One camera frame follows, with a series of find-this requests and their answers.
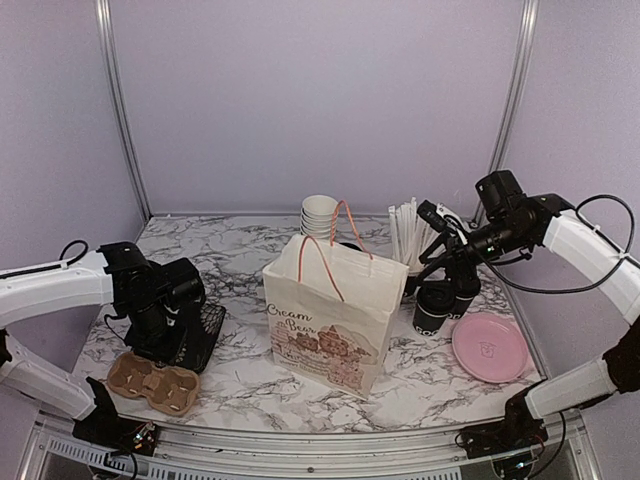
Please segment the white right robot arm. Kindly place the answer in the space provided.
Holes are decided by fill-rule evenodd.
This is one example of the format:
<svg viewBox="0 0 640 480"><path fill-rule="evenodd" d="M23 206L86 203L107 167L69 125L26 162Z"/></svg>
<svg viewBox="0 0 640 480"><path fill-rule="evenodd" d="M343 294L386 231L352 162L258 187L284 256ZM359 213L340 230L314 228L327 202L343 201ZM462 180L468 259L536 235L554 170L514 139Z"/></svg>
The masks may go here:
<svg viewBox="0 0 640 480"><path fill-rule="evenodd" d="M572 370L546 380L522 394L514 410L501 419L495 438L515 448L534 431L539 420L574 407L598 403L612 395L639 389L639 261L631 248L636 219L629 205L612 194L593 195L572 204L555 193L526 194L510 170L494 171L475 185L485 212L483 226L469 230L453 215L423 201L418 216L440 235L420 255L424 279L439 269L461 278L478 265L488 267L507 287L531 295L569 296L600 291L622 315L627 329L617 343ZM622 207L629 220L628 234L618 245L583 214L599 200ZM571 266L583 278L574 287L534 287L517 283L499 272L505 255L533 254L542 248Z"/></svg>

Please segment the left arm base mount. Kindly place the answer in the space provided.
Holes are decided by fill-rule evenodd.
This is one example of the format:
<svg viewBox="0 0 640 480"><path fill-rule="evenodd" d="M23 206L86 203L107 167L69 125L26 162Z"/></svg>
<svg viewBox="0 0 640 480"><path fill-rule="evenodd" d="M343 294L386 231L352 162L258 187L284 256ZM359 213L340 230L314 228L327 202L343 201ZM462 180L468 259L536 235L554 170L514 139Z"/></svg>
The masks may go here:
<svg viewBox="0 0 640 480"><path fill-rule="evenodd" d="M86 380L94 394L94 409L85 419L74 421L72 436L124 453L151 457L159 428L153 422L121 417L104 384L91 377Z"/></svg>

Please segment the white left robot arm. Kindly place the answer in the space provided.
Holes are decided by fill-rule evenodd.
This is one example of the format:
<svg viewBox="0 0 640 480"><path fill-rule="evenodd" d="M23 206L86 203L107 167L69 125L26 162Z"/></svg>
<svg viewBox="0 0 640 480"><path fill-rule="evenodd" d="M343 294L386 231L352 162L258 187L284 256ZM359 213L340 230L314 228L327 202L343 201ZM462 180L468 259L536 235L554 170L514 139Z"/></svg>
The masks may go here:
<svg viewBox="0 0 640 480"><path fill-rule="evenodd" d="M126 343L143 356L168 363L188 337L188 321L199 316L205 289L186 258L165 265L146 259L131 242L86 248L60 258L1 274L1 326L84 306L111 306L130 322ZM125 438L126 423L110 409L106 389L81 379L29 351L7 331L1 333L1 381L64 412L86 420L106 445Z"/></svg>

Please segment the brown cardboard cup carrier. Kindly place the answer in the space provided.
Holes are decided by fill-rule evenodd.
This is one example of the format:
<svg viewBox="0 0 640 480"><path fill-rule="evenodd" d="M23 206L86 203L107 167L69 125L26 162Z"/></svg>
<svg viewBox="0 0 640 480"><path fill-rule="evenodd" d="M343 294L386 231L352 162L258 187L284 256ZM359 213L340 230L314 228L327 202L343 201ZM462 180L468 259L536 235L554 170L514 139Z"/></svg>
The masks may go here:
<svg viewBox="0 0 640 480"><path fill-rule="evenodd" d="M152 409L164 414L184 416L197 399L200 377L181 367L158 367L151 360L127 352L109 370L107 386L125 398L145 398Z"/></svg>

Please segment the black takeout coffee cup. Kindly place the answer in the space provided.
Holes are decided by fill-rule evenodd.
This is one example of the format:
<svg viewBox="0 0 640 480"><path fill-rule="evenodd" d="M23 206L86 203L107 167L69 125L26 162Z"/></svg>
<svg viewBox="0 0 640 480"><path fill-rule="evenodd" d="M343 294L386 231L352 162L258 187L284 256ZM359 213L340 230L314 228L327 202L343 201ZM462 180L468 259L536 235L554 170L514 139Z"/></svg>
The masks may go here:
<svg viewBox="0 0 640 480"><path fill-rule="evenodd" d="M432 314L417 308L414 312L412 326L414 331L423 337L435 337L442 325L450 318L448 313Z"/></svg>
<svg viewBox="0 0 640 480"><path fill-rule="evenodd" d="M454 303L452 306L452 309L449 313L449 317L451 319L460 319L462 318L469 306L471 305L471 303L474 301L475 297L474 296L459 296L456 295L454 298Z"/></svg>

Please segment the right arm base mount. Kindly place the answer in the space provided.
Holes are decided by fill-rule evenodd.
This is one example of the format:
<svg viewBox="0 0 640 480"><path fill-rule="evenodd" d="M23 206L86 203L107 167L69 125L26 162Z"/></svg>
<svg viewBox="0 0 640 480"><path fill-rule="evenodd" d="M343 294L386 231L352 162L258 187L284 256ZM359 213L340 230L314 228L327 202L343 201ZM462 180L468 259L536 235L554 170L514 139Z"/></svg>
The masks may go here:
<svg viewBox="0 0 640 480"><path fill-rule="evenodd" d="M506 402L501 420L465 427L454 442L465 450L469 459L475 459L542 446L547 440L544 422L533 418L521 392Z"/></svg>

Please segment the black coffee cup lid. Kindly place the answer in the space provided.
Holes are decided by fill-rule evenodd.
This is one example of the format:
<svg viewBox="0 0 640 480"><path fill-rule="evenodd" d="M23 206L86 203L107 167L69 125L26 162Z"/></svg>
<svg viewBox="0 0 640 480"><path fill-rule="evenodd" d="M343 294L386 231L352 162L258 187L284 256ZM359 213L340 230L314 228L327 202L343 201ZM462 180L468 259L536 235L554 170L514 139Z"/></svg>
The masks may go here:
<svg viewBox="0 0 640 480"><path fill-rule="evenodd" d="M481 281L476 273L472 275L459 274L453 280L454 292L457 300L472 301L481 290Z"/></svg>

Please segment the white paper takeout bag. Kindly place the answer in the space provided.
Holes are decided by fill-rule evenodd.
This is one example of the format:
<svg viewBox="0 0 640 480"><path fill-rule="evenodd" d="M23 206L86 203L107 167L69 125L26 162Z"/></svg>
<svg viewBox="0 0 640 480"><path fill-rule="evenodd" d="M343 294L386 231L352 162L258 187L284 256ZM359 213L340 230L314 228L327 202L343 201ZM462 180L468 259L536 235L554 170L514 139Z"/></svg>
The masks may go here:
<svg viewBox="0 0 640 480"><path fill-rule="evenodd" d="M365 399L381 372L408 268L296 234L262 270L274 362Z"/></svg>

